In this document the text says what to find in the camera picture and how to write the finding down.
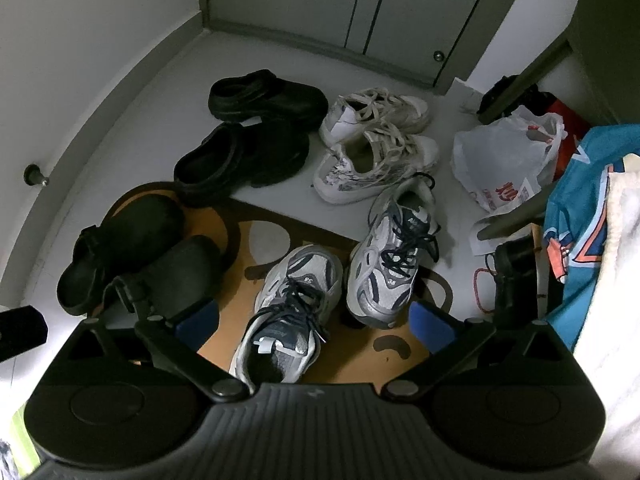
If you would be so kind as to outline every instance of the black shoe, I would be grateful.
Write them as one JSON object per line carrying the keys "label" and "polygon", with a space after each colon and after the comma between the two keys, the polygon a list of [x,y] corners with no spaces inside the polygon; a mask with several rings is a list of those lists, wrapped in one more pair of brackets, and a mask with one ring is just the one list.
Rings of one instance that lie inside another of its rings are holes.
{"label": "black shoe", "polygon": [[180,206],[158,194],[135,199],[100,227],[83,229],[58,282],[60,305],[73,316],[90,312],[114,276],[138,272],[178,243],[183,231]]}
{"label": "black shoe", "polygon": [[306,132],[320,127],[328,109],[329,103],[318,88],[279,79],[269,70],[221,79],[209,93],[213,116],[230,123],[255,116],[281,118]]}
{"label": "black shoe", "polygon": [[104,289],[100,317],[111,329],[130,328],[153,315],[182,320],[210,303],[221,282],[220,250],[211,238],[195,235],[137,274],[116,276]]}
{"label": "black shoe", "polygon": [[521,328],[538,318],[538,275],[533,237],[505,242],[495,250],[494,325]]}
{"label": "black shoe", "polygon": [[289,121],[222,123],[174,168],[175,190],[190,207],[206,207],[250,183],[277,184],[304,166],[309,138]]}

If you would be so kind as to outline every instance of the white plastic bag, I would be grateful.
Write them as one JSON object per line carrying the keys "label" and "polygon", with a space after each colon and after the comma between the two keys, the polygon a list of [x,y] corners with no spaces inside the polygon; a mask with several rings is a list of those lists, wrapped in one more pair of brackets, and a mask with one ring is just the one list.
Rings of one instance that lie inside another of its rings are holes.
{"label": "white plastic bag", "polygon": [[560,115],[538,117],[520,106],[509,117],[456,133],[453,174],[479,205],[493,212],[514,200],[526,180],[533,194],[551,183],[565,137]]}

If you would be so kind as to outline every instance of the white sneaker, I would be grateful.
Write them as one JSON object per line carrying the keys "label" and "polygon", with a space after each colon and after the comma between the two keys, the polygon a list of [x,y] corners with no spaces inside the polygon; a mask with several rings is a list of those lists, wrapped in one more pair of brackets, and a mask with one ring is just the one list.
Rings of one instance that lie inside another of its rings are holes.
{"label": "white sneaker", "polygon": [[342,264],[324,247],[291,251],[267,274],[229,373],[249,386],[295,383],[327,340],[324,325],[342,293]]}
{"label": "white sneaker", "polygon": [[382,118],[405,135],[419,134],[429,122],[428,108],[418,97],[396,96],[386,88],[369,88],[338,97],[322,121],[320,137],[330,148],[354,139]]}
{"label": "white sneaker", "polygon": [[382,192],[438,161],[429,137],[404,135],[385,120],[348,144],[336,144],[314,175],[314,188],[331,204],[357,202]]}
{"label": "white sneaker", "polygon": [[392,328],[408,303],[425,252],[440,256],[434,181],[415,176],[382,193],[369,211],[369,235],[351,253],[347,307],[369,326]]}

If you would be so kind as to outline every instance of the white wall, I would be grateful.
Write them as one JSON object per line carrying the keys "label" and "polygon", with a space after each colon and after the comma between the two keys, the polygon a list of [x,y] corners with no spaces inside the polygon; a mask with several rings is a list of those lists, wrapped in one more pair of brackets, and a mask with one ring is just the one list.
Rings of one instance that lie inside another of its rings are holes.
{"label": "white wall", "polygon": [[198,0],[0,0],[0,274],[45,174],[89,115]]}
{"label": "white wall", "polygon": [[[518,74],[558,37],[571,21],[578,0],[515,0],[494,38],[467,80],[487,92],[503,75]],[[539,84],[578,113],[597,121],[579,63],[564,60]]]}

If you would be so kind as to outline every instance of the metal screw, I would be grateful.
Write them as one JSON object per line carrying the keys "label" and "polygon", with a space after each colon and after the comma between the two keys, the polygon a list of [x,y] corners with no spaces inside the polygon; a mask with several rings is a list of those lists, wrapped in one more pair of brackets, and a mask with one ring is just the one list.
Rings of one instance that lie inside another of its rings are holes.
{"label": "metal screw", "polygon": [[235,397],[244,391],[244,385],[237,379],[222,379],[213,384],[211,391],[220,397]]}
{"label": "metal screw", "polygon": [[414,396],[420,388],[413,381],[405,381],[398,379],[391,381],[386,386],[386,392],[394,397],[411,397]]}

